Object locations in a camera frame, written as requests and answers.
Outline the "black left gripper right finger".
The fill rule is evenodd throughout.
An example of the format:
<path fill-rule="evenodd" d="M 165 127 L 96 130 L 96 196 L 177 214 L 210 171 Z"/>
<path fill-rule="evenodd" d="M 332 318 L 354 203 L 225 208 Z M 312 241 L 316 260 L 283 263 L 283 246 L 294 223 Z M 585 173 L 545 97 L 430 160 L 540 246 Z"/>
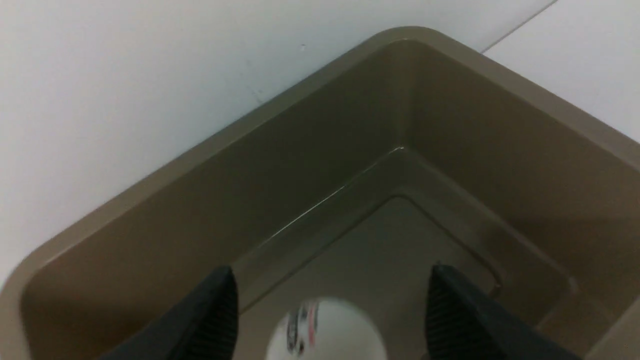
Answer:
<path fill-rule="evenodd" d="M 432 360 L 576 360 L 490 298 L 455 267 L 430 270 L 425 341 Z"/>

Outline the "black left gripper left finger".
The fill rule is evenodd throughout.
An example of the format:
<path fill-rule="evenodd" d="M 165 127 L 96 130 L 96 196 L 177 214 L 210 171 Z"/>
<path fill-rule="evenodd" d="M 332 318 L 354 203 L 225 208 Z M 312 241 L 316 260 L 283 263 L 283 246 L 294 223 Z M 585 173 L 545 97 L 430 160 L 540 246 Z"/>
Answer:
<path fill-rule="evenodd" d="M 239 292 L 230 266 L 215 268 L 179 303 L 101 360 L 231 360 Z"/>

